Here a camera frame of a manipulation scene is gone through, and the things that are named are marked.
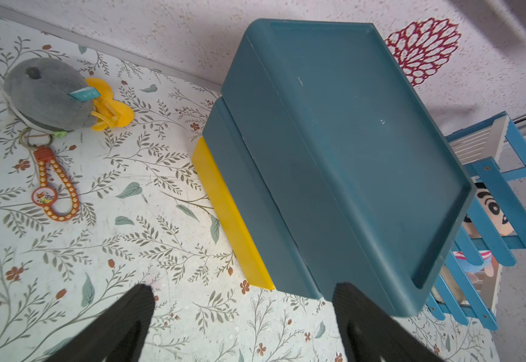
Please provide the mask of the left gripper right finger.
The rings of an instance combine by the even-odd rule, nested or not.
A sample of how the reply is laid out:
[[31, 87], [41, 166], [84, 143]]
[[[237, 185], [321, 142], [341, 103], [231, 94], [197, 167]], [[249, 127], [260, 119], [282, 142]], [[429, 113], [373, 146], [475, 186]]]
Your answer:
[[339, 283], [332, 304], [347, 360], [442, 360], [352, 284]]

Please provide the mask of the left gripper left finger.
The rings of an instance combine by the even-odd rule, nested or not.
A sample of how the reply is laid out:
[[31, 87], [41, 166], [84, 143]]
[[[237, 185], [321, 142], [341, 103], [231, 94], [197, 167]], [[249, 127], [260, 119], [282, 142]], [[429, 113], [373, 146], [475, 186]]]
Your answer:
[[138, 361], [154, 314], [150, 286], [138, 284], [49, 361]]

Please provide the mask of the teal drawer cabinet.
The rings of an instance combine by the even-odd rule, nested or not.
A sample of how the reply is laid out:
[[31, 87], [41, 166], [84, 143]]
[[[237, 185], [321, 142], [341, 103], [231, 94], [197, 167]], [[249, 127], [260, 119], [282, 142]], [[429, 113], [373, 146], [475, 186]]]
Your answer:
[[371, 24], [258, 19], [193, 154], [246, 280], [417, 315], [475, 187]]

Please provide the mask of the pink plush doll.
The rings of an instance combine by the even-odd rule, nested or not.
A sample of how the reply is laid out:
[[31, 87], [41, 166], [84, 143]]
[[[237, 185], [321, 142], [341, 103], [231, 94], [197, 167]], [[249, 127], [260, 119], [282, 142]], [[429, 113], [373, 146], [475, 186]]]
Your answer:
[[481, 265], [471, 264], [464, 254], [460, 251], [454, 252], [454, 256], [463, 271], [468, 274], [475, 274], [483, 272], [487, 277], [491, 278], [494, 276], [494, 269], [492, 266], [493, 253], [488, 250], [480, 251], [483, 263]]

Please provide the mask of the boy plush doll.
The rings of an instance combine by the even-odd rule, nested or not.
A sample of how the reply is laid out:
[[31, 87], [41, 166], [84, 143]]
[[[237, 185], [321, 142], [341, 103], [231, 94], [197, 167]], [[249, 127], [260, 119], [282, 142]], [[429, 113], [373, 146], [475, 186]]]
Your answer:
[[[476, 198], [480, 202], [484, 212], [488, 215], [490, 221], [496, 227], [496, 230], [501, 236], [511, 235], [514, 232], [514, 229], [486, 185], [479, 182], [475, 183], [475, 186], [477, 188]], [[463, 228], [466, 230], [470, 238], [481, 237], [469, 215], [466, 215], [464, 218]]]

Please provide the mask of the blue white toy crib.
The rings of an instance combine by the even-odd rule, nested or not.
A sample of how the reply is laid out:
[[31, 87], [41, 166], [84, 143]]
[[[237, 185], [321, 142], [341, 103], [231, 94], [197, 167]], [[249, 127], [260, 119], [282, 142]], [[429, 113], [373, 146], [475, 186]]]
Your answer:
[[526, 210], [510, 186], [526, 179], [526, 140], [500, 113], [449, 135], [448, 143], [476, 192], [427, 309], [440, 321], [451, 315], [467, 325], [475, 318], [496, 330], [502, 267], [516, 264], [513, 250], [526, 250]]

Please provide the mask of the grey plush duck toy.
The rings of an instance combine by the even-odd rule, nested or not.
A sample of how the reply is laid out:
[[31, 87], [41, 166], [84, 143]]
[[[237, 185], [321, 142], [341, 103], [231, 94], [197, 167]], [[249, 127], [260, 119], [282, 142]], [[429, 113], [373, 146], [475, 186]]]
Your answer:
[[106, 81], [85, 78], [60, 60], [24, 60], [8, 72], [3, 92], [19, 120], [49, 134], [125, 128], [135, 118]]

